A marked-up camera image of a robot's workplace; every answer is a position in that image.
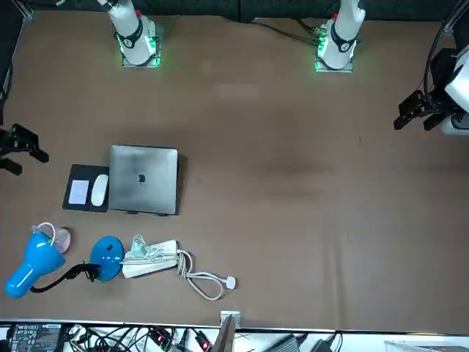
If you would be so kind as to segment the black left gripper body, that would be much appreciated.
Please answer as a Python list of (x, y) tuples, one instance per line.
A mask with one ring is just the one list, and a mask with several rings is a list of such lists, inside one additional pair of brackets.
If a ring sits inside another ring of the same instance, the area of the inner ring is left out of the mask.
[(442, 48), (429, 62), (433, 88), (428, 88), (428, 76), (424, 79), (424, 109), (426, 111), (447, 111), (459, 103), (455, 100), (452, 87), (447, 88), (454, 77), (459, 50)]

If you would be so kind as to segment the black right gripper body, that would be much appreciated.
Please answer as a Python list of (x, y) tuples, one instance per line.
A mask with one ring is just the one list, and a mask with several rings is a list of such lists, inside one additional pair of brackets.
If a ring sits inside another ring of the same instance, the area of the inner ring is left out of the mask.
[(12, 127), (10, 130), (1, 128), (1, 138), (0, 138), (0, 156), (14, 153), (17, 148), (15, 127)]

